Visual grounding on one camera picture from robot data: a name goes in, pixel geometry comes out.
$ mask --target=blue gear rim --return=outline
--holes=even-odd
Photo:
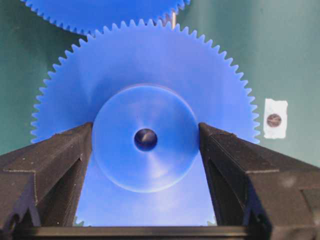
[[[79,40],[80,47],[72,46],[73,53],[66,51],[67,59],[60,57],[61,65],[55,64],[53,66],[56,72],[48,73],[51,80],[44,80],[47,87],[40,88],[43,95],[37,96],[40,104],[34,106],[38,112],[32,114],[36,118],[36,121],[31,123],[36,127],[31,131],[36,136],[32,142],[42,141],[55,133],[85,122],[94,122],[93,138],[100,133],[111,133],[111,138],[104,138],[103,134],[98,136],[99,141],[110,145],[107,147],[108,151],[103,153],[110,156],[110,161],[106,164],[103,159],[100,159],[103,147],[98,150],[97,142],[92,140],[92,166],[89,166],[87,170],[87,175],[90,177],[86,176],[87,184],[85,181],[83,187],[85,193],[83,196],[81,195],[82,199],[97,198],[95,201],[102,207],[103,203],[99,202],[101,201],[99,196],[93,196],[93,194],[99,191],[103,192],[104,185],[99,184],[107,180],[114,184],[106,183],[112,189],[117,186],[129,190],[130,193],[124,194],[117,188],[116,191],[121,192],[119,199],[117,199],[118,202],[123,198],[128,201],[131,198],[135,199],[137,194],[141,193],[148,193],[148,198],[162,193],[164,197],[168,191],[182,194],[182,192],[186,192],[186,183],[191,181],[194,184],[199,184],[199,187],[193,190],[193,196],[199,196],[199,199],[195,197],[194,200],[204,201],[204,206],[208,209],[212,208],[208,186],[200,186],[201,182],[206,182],[206,180],[197,142],[197,124],[205,122],[235,133],[238,137],[250,142],[257,142],[255,136],[259,134],[255,130],[259,125],[255,119],[259,115],[253,112],[257,106],[251,104],[255,98],[248,96],[251,92],[250,88],[245,88],[248,81],[241,80],[243,73],[237,72],[237,65],[231,65],[233,59],[225,59],[227,53],[225,51],[219,53],[220,46],[212,47],[212,40],[205,42],[204,35],[197,38],[196,31],[189,34],[187,27],[180,30],[178,24],[172,30],[170,24],[162,26],[161,21],[158,21],[156,25],[152,20],[148,24],[140,20],[137,25],[133,20],[129,25],[122,22],[120,28],[113,24],[112,30],[104,27],[103,33],[96,30],[95,37],[91,35],[87,37],[88,42]],[[131,96],[123,98],[126,103],[131,101],[140,106],[142,103],[156,103],[156,98],[159,98],[165,99],[165,104],[162,104],[161,108],[155,107],[156,104],[154,104],[151,107],[133,108],[134,111],[132,109],[124,111],[130,114],[121,115],[122,118],[119,120],[117,118],[119,111],[126,109],[125,106],[129,104],[123,104],[123,100],[117,102],[117,99],[130,91]],[[148,101],[141,101],[139,97],[135,98],[135,96],[148,94],[150,91],[154,91],[155,94],[149,95]],[[169,118],[169,116],[174,116],[173,111],[168,107],[172,105],[176,106],[175,110],[180,111],[179,116],[183,116],[182,118]],[[144,118],[148,114],[150,116],[150,113],[140,111],[140,118],[137,121],[133,120],[134,115],[132,114],[137,109],[154,109],[155,113],[161,114],[155,114],[150,121],[150,119]],[[184,128],[183,123],[186,118],[190,121],[188,121],[188,127]],[[172,133],[163,142],[161,142],[162,137],[160,136],[164,136],[162,133],[165,130],[159,127],[161,125],[165,125],[166,131]],[[154,149],[143,152],[141,155],[142,151],[135,146],[134,135],[139,129],[144,128],[156,129],[159,142]],[[183,142],[181,135],[188,136],[185,139],[190,139],[190,141]],[[123,139],[128,139],[128,141],[122,145],[125,147],[122,149],[128,149],[128,151],[121,152],[118,149],[111,152],[112,149],[117,148],[117,144],[122,144]],[[150,154],[152,155],[159,148],[162,148],[162,151],[159,151],[156,157],[151,156],[153,157],[151,158]],[[161,157],[162,153],[173,154],[175,157],[165,161],[168,156]],[[132,156],[132,154],[137,155],[135,158],[129,158],[129,155]],[[185,155],[175,162],[176,156],[181,154]],[[142,163],[137,161],[137,156],[144,155],[147,156],[146,161],[149,164],[146,164],[146,161],[142,161]],[[125,164],[121,160],[128,159],[131,161],[131,165],[127,165],[127,168],[123,167]],[[159,166],[162,171],[153,172]],[[133,168],[137,174],[132,175]],[[93,183],[92,180],[96,175],[100,179],[98,185],[97,181]],[[82,204],[84,201],[80,199],[79,203],[77,216],[80,220],[91,219],[90,214],[82,207],[85,205]],[[150,212],[152,206],[144,204]],[[207,209],[202,210],[202,213],[197,212],[199,219],[203,219],[208,214]],[[150,223],[137,220],[133,215],[130,218],[129,215],[128,219],[138,225]],[[97,226],[97,224],[99,225],[97,219],[100,218],[96,217],[95,219],[96,222],[92,222],[94,220],[91,220],[91,223],[90,220],[87,222],[92,226]],[[115,226],[122,225],[122,223],[112,222]],[[179,222],[177,225],[188,224],[190,223]]]
[[[69,0],[21,0],[38,16],[64,30],[87,35],[94,35],[95,30],[120,26],[130,20],[148,21],[171,19],[183,10],[191,0],[82,0],[78,5]]]

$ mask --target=gear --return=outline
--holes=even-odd
[[[34,143],[94,122],[77,210],[86,225],[205,225],[213,208],[198,123],[257,142],[248,81],[212,40],[188,31],[152,20],[105,27],[44,80]],[[144,137],[150,148],[138,146]]]
[[[132,19],[167,20],[190,0],[21,0],[37,15],[70,32],[86,35]]]

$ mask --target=dark circular dot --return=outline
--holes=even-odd
[[[268,118],[266,119],[266,123],[271,127],[271,128],[276,128],[281,124],[281,117],[278,114],[270,114]]]
[[[141,151],[150,151],[157,145],[157,135],[148,128],[140,129],[134,135],[134,143]]]

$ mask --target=gear tooth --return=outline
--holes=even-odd
[[[226,51],[223,51],[223,52],[220,53],[220,55],[223,57],[223,59],[225,59],[226,56],[227,56],[227,52],[226,52]]]
[[[260,122],[257,122],[257,121],[253,121],[253,128],[255,129],[256,127],[259,127],[260,126]]]
[[[58,64],[53,64],[52,66],[53,66],[53,69],[54,69],[55,71],[57,71],[57,70],[61,67],[61,66],[58,65]]]
[[[50,84],[50,81],[49,79],[43,79],[43,83],[48,86]]]
[[[206,38],[206,36],[204,34],[202,34],[201,36],[199,36],[198,39],[199,39],[200,42],[204,43],[205,42],[205,38]]]
[[[145,21],[143,19],[139,20],[138,26],[145,26]]]
[[[44,96],[43,95],[38,95],[35,98],[40,102],[42,102],[44,100]]]
[[[70,52],[69,50],[65,50],[64,54],[66,55],[66,57],[70,57],[72,55],[72,52]]]
[[[256,112],[253,112],[253,113],[252,113],[252,120],[257,119],[258,117],[259,117],[259,114],[258,114],[258,113],[256,113]]]
[[[212,48],[212,50],[214,50],[216,53],[219,53],[220,50],[220,45],[216,45]]]
[[[151,18],[148,20],[147,26],[149,26],[149,27],[154,27],[155,26],[154,25],[154,21]]]
[[[252,88],[245,88],[244,90],[247,95],[252,92]]]
[[[37,136],[37,130],[36,130],[36,129],[31,130],[31,131],[30,131],[30,134],[32,134],[32,135],[34,135],[34,136]]]
[[[189,34],[189,27],[188,26],[185,26],[184,29],[182,30],[182,32],[184,34]]]
[[[49,77],[52,79],[56,73],[53,71],[48,71]]]
[[[116,30],[119,30],[117,24],[112,23],[112,31],[116,31]]]
[[[193,30],[192,33],[190,34],[192,37],[196,38],[197,37],[197,30]]]
[[[248,80],[241,80],[240,83],[242,83],[242,86],[245,87],[245,86],[248,84]]]
[[[92,32],[90,30],[87,31],[86,33],[86,38],[89,40],[89,39],[94,39],[94,36],[92,34]]]
[[[170,22],[170,21],[168,21],[168,22],[165,24],[165,26],[164,26],[164,27],[165,27],[165,28],[167,28],[167,29],[172,30],[171,22]]]
[[[229,57],[228,59],[226,59],[225,61],[227,62],[228,66],[230,66],[233,62],[233,58],[232,57]]]
[[[158,19],[158,20],[156,21],[155,26],[158,27],[158,28],[162,28],[162,25],[163,25],[162,20],[161,20],[161,19]]]
[[[39,109],[40,109],[40,104],[34,104],[33,107],[34,107],[35,109],[39,110]]]
[[[86,44],[87,42],[85,40],[83,40],[82,38],[79,39],[79,45],[83,46],[84,44]]]
[[[210,39],[209,41],[207,41],[205,44],[209,47],[209,48],[211,48],[212,47],[212,44],[213,44],[213,40],[212,39]]]
[[[136,25],[136,22],[135,22],[133,19],[131,19],[131,20],[130,20],[130,23],[129,23],[129,26],[134,28],[134,27],[136,27],[137,25]]]
[[[242,77],[244,76],[244,73],[243,72],[237,72],[235,75],[238,77],[238,79],[242,79]]]
[[[46,87],[40,87],[39,90],[40,90],[40,92],[41,92],[42,94],[45,94],[46,91],[47,91],[47,88],[46,88]]]
[[[41,12],[41,11],[39,11],[39,10],[36,12],[36,14],[37,14],[39,17],[42,17],[42,16],[44,15],[44,13]]]
[[[39,113],[38,113],[38,112],[33,112],[33,113],[31,114],[31,116],[34,117],[35,119],[38,119]]]
[[[30,122],[30,125],[36,128],[37,127],[37,121]]]
[[[66,61],[66,59],[64,57],[62,57],[62,56],[58,57],[58,60],[59,60],[61,65]]]
[[[177,23],[173,29],[175,32],[180,32],[180,24]]]
[[[101,36],[102,33],[101,33],[98,29],[96,29],[96,30],[94,31],[94,35],[95,35],[95,37],[98,37],[98,36]]]
[[[251,111],[253,112],[254,110],[256,110],[258,108],[258,105],[256,104],[251,104]]]
[[[239,68],[239,65],[233,65],[231,66],[231,68],[233,69],[233,72],[236,73]]]
[[[252,103],[256,98],[254,96],[248,96],[249,103]]]
[[[125,21],[121,21],[120,28],[121,29],[126,29],[127,27],[128,26],[127,26],[126,22]]]

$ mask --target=blue plastic gear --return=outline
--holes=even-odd
[[[38,16],[70,32],[86,35],[121,21],[171,18],[191,0],[21,0]]]
[[[90,226],[205,225],[213,207],[198,123],[257,142],[248,81],[212,40],[143,20],[88,35],[40,88],[34,143],[93,123],[77,217]],[[139,130],[157,135],[141,150]]]

